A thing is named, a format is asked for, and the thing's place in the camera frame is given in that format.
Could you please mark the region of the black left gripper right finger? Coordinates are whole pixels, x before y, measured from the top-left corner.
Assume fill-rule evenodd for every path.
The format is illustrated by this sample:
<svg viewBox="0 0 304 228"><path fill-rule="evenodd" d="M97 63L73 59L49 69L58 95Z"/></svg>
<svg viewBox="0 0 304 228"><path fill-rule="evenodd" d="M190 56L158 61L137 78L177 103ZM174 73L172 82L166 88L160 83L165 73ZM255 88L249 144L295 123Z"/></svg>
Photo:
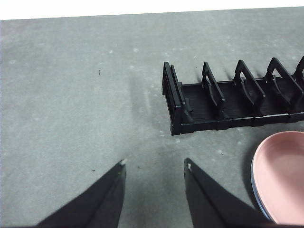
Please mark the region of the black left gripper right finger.
<svg viewBox="0 0 304 228"><path fill-rule="evenodd" d="M184 160L184 179L195 228L274 228L276 225L224 189L191 159Z"/></svg>

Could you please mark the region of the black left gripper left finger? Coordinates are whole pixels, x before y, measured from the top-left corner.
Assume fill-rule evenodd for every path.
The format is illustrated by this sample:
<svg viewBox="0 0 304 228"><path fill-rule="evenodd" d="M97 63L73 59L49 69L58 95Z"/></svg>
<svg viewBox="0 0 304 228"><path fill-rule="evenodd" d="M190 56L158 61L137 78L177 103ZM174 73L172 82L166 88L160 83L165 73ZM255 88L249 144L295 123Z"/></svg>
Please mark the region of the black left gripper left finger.
<svg viewBox="0 0 304 228"><path fill-rule="evenodd" d="M125 160L82 194L37 224L38 228L116 228L124 203Z"/></svg>

